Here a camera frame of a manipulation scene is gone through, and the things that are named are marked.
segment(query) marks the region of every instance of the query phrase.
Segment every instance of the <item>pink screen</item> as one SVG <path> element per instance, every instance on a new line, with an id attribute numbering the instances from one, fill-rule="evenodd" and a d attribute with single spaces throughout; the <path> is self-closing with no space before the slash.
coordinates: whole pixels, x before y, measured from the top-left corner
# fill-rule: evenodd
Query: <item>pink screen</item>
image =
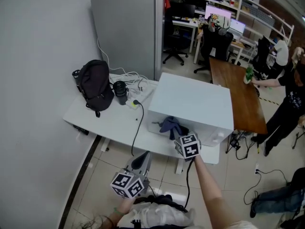
<path id="1" fill-rule="evenodd" d="M 204 18 L 207 19 L 211 15 L 211 13 L 212 14 L 219 14 L 219 15 L 225 16 L 229 19 L 231 18 L 231 12 L 229 12 L 227 10 L 222 10 L 222 9 L 219 9 L 219 8 L 206 6 Z"/>

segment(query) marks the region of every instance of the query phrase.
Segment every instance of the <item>black backpack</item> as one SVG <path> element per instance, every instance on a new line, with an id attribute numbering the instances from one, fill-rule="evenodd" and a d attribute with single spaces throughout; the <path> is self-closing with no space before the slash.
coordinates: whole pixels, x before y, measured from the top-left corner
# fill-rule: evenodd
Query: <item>black backpack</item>
<path id="1" fill-rule="evenodd" d="M 114 97 L 109 82 L 109 68 L 105 61 L 91 60 L 82 67 L 78 75 L 79 88 L 87 102 L 86 107 L 95 111 L 107 109 Z"/>

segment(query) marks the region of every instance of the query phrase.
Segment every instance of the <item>black shirt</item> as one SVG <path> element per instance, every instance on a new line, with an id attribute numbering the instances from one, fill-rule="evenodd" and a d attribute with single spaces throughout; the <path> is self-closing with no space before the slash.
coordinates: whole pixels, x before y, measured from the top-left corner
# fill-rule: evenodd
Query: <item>black shirt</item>
<path id="1" fill-rule="evenodd" d="M 284 76 L 278 79 L 282 86 L 285 86 L 286 98 L 292 108 L 295 110 L 294 114 L 301 116 L 305 114 L 305 87 L 297 86 L 295 84 L 295 70 L 285 73 Z"/>

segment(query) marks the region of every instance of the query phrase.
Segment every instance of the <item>dark blue cloth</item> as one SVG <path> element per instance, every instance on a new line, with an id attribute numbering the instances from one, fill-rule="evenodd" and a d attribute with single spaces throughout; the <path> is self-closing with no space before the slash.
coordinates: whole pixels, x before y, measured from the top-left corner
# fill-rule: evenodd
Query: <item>dark blue cloth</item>
<path id="1" fill-rule="evenodd" d="M 294 212 L 301 205 L 304 199 L 302 190 L 291 190 L 291 187 L 264 192 L 259 195 L 252 210 L 255 213 L 283 213 Z"/>
<path id="2" fill-rule="evenodd" d="M 175 135 L 173 132 L 174 130 L 176 130 L 179 135 L 187 135 L 189 133 L 189 129 L 184 126 L 181 126 L 179 124 L 179 121 L 173 116 L 169 116 L 169 117 L 165 118 L 162 123 L 159 123 L 159 127 L 161 127 L 161 129 L 160 129 L 161 133 L 168 132 L 168 131 L 171 132 L 170 140 L 175 140 Z"/>

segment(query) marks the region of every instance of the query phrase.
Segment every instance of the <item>plug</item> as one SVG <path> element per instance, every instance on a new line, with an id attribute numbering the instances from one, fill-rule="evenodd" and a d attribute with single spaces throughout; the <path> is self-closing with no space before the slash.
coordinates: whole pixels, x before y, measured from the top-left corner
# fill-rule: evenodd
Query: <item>plug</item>
<path id="1" fill-rule="evenodd" d="M 139 102 L 138 100 L 134 100 L 134 101 L 133 101 L 133 104 L 134 104 L 134 105 L 138 105 L 138 104 L 140 104 L 140 102 Z"/>
<path id="2" fill-rule="evenodd" d="M 258 171 L 259 171 L 259 169 L 258 169 L 258 163 L 256 163 L 254 173 L 255 173 L 256 175 L 258 175 L 258 174 L 259 174 Z"/>

